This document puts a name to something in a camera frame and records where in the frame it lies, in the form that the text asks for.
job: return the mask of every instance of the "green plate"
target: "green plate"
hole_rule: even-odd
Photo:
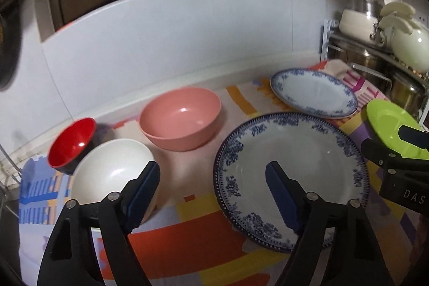
[[[414,118],[400,106],[386,100],[372,100],[366,106],[368,120],[377,136],[403,158],[429,159],[429,152],[400,139],[402,125],[421,130]]]

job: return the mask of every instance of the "metal screw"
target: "metal screw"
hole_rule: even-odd
[[[68,209],[72,209],[74,208],[74,206],[76,206],[77,201],[75,199],[69,200],[68,202],[66,202],[66,207]]]
[[[319,196],[316,193],[313,193],[313,192],[307,193],[307,199],[311,200],[312,202],[315,202],[318,198]]]
[[[121,194],[119,194],[119,192],[111,192],[107,198],[111,201],[114,202],[115,200],[117,200],[119,198]]]
[[[360,202],[356,199],[353,199],[353,200],[350,200],[350,205],[355,207],[355,208],[358,208],[358,207],[360,207]]]

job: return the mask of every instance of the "electrical outlet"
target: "electrical outlet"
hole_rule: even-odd
[[[417,21],[420,21],[421,23],[424,23],[426,27],[429,27],[428,25],[428,15],[425,15],[424,13],[421,13],[416,10],[416,14],[414,15],[414,18]]]

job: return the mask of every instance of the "white bowl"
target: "white bowl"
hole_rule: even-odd
[[[120,192],[128,181],[138,178],[149,161],[154,161],[154,156],[139,141],[119,138],[103,143],[79,163],[70,196],[81,205],[100,202],[109,193]],[[157,194],[158,189],[143,221],[154,209]]]

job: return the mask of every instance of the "colorful tablecloth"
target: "colorful tablecloth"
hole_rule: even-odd
[[[342,79],[359,101],[358,111],[343,120],[329,120],[360,147],[374,137],[362,108],[374,98],[386,98],[377,88],[334,60],[319,69]],[[217,91],[222,99],[224,125],[207,145],[185,153],[162,150],[141,132],[135,117],[102,128],[102,141],[134,138],[146,144],[160,164],[157,207],[149,220],[129,236],[133,249],[153,285],[226,286],[274,285],[288,254],[262,248],[236,231],[220,210],[212,186],[213,161],[222,141],[239,124],[258,115],[292,110],[271,92],[269,79]],[[366,209],[387,267],[398,284],[409,268],[419,215],[383,200],[379,195],[382,170],[367,162],[371,191]],[[20,197],[20,257],[22,275],[35,285],[46,242],[65,201],[72,177],[51,169],[45,156],[30,159],[23,169]],[[99,232],[93,231],[96,253],[107,285],[114,285]],[[322,252],[312,284],[319,285],[329,248]]]

